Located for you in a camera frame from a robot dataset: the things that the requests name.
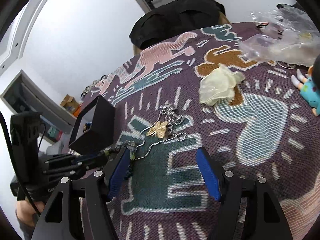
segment metal screw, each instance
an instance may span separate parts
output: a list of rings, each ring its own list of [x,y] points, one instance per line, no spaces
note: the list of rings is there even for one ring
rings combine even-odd
[[[94,176],[95,176],[95,177],[100,177],[102,174],[103,174],[102,171],[95,171],[95,172],[94,172]]]
[[[232,177],[233,176],[233,172],[232,171],[226,171],[225,173],[224,173],[224,175],[226,175],[227,177]]]
[[[61,181],[61,183],[67,183],[69,181],[69,178],[63,177],[60,181]]]
[[[264,177],[260,177],[260,178],[258,179],[258,181],[259,181],[260,183],[266,183],[266,182],[267,182]]]

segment gold flower pendant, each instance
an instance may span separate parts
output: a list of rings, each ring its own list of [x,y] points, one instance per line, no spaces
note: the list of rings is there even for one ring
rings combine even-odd
[[[147,132],[146,136],[157,136],[159,139],[162,139],[165,136],[165,132],[167,131],[168,122],[156,122],[153,127]]]

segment black cable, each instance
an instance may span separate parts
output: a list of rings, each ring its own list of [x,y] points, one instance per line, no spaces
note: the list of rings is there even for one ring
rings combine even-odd
[[[42,139],[43,139],[43,137],[44,137],[45,130],[47,130],[47,127],[45,126],[45,123],[42,122],[41,124],[44,125],[44,131],[43,131],[43,133],[42,133],[42,136],[41,136],[41,139],[40,139],[40,142],[39,142],[38,152],[39,152],[39,150],[40,150],[40,145],[41,145]]]
[[[35,210],[35,212],[38,215],[38,217],[40,217],[41,213],[37,209],[37,207],[36,207],[35,203],[33,202],[32,198],[30,197],[29,192],[27,191],[26,187],[23,185],[23,183],[21,183],[22,179],[21,179],[20,175],[17,172],[17,167],[16,167],[16,163],[15,163],[15,160],[14,160],[14,156],[13,156],[13,150],[12,150],[12,145],[11,145],[11,141],[10,141],[10,135],[9,135],[9,132],[8,132],[7,124],[5,122],[4,116],[2,115],[1,111],[0,111],[0,123],[1,123],[2,130],[3,130],[5,142],[7,143],[7,148],[8,148],[11,164],[12,164],[14,173],[16,174],[17,181],[19,183],[19,187],[22,189],[23,193],[26,195],[27,199],[29,200],[31,206]]]

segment doll leg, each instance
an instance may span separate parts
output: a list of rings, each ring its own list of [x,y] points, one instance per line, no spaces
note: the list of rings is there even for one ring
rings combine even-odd
[[[301,73],[299,69],[297,69],[297,77],[302,83],[305,83],[308,80],[305,78],[305,76]]]
[[[291,76],[292,84],[299,90],[303,87],[303,84],[299,82],[299,80],[295,76]]]

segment black box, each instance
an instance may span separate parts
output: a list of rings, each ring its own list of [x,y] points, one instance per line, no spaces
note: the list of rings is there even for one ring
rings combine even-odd
[[[93,154],[113,143],[115,108],[102,96],[97,96],[78,115],[69,148],[81,155]],[[84,125],[92,122],[84,132]]]

